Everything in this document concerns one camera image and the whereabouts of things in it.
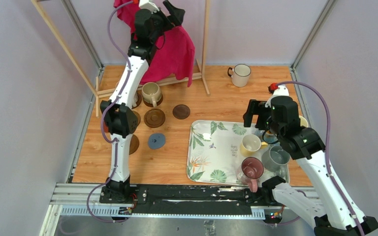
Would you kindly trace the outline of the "white enamel mug black rim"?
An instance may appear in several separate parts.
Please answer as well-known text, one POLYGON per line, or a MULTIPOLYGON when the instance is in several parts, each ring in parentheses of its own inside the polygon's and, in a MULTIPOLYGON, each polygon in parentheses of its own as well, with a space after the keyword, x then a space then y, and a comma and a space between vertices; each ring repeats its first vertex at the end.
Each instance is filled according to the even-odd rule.
POLYGON ((229 67, 227 75, 232 79, 232 83, 236 87, 244 87, 247 85, 252 69, 246 64, 237 64, 234 67, 229 67))

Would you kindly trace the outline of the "pale yellow mug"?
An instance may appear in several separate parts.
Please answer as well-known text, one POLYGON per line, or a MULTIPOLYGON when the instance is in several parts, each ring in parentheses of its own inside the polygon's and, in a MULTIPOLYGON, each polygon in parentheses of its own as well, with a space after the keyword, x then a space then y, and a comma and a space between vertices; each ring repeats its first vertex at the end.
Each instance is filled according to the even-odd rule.
POLYGON ((256 152, 264 149, 268 146, 268 143, 260 140, 260 138, 254 134, 245 135, 240 143, 240 153, 244 157, 253 156, 256 152))

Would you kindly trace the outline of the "magenta cloth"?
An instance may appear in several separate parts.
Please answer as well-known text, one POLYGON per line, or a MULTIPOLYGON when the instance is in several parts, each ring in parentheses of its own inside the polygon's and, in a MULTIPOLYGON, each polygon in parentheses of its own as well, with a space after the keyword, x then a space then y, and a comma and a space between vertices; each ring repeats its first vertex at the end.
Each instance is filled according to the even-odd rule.
POLYGON ((158 82, 174 74, 177 80, 188 78, 191 85, 192 71, 195 59, 195 46, 183 26, 174 27, 160 36, 156 43, 142 43, 133 40, 135 31, 135 14, 140 10, 138 0, 116 0, 118 19, 130 27, 131 45, 128 56, 145 59, 149 68, 143 75, 140 84, 158 82))

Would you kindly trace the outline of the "cream white mug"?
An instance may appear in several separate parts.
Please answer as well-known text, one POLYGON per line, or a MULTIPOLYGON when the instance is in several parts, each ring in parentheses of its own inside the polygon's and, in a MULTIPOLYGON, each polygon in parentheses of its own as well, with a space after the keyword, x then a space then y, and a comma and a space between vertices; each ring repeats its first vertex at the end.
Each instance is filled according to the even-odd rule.
POLYGON ((300 125, 302 127, 305 127, 305 128, 309 127, 308 121, 303 116, 299 116, 299 119, 300 119, 300 125))

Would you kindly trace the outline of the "pink ceramic mug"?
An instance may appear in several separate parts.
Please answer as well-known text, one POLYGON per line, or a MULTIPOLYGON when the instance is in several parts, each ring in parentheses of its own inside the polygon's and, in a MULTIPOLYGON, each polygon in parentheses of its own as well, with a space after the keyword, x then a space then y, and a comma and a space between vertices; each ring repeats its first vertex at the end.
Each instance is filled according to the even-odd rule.
POLYGON ((237 168, 236 178, 244 185, 247 185, 253 193, 258 191, 258 180, 264 173, 263 163, 255 157, 247 157, 237 168))

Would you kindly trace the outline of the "floral white serving tray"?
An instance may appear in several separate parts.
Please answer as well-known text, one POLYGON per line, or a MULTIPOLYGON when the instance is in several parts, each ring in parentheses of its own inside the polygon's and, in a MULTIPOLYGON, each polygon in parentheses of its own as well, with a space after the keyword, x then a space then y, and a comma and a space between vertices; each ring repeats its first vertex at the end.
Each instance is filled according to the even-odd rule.
MULTIPOLYGON (((254 134, 261 139, 263 132, 254 126, 244 127, 241 122, 197 120, 191 124, 186 172, 190 180, 235 186, 237 168, 244 157, 240 153, 242 138, 254 134)), ((262 159, 269 145, 252 157, 262 159)))

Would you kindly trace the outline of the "dark wooden coaster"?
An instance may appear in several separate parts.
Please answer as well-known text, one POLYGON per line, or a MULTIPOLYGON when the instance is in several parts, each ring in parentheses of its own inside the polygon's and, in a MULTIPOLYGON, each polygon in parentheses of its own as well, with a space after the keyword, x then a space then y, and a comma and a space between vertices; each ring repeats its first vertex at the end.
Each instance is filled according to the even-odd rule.
POLYGON ((164 124, 165 118, 161 109, 150 109, 144 115, 144 123, 150 128, 158 128, 164 124))
POLYGON ((190 108, 185 104, 176 105, 172 114, 177 119, 186 119, 190 116, 190 108))

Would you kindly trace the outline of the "beige ceramic mug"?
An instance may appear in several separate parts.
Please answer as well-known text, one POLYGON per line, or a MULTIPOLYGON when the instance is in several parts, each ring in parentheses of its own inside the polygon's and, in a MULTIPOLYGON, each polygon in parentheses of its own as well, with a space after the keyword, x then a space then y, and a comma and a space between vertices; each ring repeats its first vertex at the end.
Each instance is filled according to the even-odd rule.
POLYGON ((149 82, 141 89, 144 103, 149 107, 157 107, 162 102, 162 92, 157 83, 149 82))

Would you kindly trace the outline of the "blue coaster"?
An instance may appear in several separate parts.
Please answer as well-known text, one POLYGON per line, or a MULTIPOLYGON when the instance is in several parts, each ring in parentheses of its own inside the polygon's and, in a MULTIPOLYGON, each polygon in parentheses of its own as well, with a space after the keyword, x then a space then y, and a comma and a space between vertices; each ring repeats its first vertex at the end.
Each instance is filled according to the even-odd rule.
POLYGON ((150 149, 159 149, 166 143, 166 137, 162 133, 154 133, 148 138, 148 147, 150 149))

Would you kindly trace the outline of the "plain dark brown coaster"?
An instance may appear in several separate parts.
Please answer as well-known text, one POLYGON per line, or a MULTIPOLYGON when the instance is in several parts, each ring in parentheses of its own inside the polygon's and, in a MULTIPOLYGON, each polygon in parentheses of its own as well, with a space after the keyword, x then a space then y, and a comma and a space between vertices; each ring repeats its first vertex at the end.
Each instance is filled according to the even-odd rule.
POLYGON ((139 148, 140 142, 136 135, 133 135, 130 141, 129 154, 135 153, 139 148))

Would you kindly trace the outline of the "amber brown coaster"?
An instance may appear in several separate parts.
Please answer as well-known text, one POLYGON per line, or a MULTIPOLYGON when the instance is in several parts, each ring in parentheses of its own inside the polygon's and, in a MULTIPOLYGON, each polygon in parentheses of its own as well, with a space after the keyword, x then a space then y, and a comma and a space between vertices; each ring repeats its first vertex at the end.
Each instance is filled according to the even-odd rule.
POLYGON ((133 113, 137 117, 137 126, 138 126, 140 124, 140 122, 141 122, 141 116, 140 116, 140 114, 137 111, 133 111, 133 113))

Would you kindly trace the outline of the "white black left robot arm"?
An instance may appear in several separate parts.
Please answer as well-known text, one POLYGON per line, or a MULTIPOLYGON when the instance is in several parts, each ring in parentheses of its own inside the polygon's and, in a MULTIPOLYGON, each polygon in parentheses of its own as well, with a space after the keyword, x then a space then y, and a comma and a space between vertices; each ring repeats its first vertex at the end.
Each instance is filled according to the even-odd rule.
POLYGON ((137 128, 133 99, 158 50, 157 40, 167 31, 181 26, 184 20, 185 11, 167 0, 163 5, 168 15, 150 0, 137 3, 140 9, 135 14, 135 32, 131 35, 128 51, 121 51, 126 59, 126 69, 109 100, 100 103, 101 126, 107 126, 110 138, 106 141, 112 145, 109 177, 101 190, 102 203, 126 203, 132 197, 128 161, 131 139, 137 128))

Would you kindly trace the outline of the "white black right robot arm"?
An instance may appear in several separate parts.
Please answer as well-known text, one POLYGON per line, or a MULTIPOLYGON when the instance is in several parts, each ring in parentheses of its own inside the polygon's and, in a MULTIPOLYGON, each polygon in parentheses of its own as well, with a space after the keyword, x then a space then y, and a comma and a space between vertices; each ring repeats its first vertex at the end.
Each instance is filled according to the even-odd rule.
POLYGON ((366 216, 353 203, 328 158, 328 148, 312 128, 301 126, 298 104, 289 96, 269 101, 251 99, 243 115, 249 127, 257 115, 256 127, 275 134, 283 150, 306 173, 321 201, 320 205, 276 176, 262 183, 261 198, 267 205, 282 204, 305 220, 316 236, 364 236, 378 229, 378 221, 366 216))

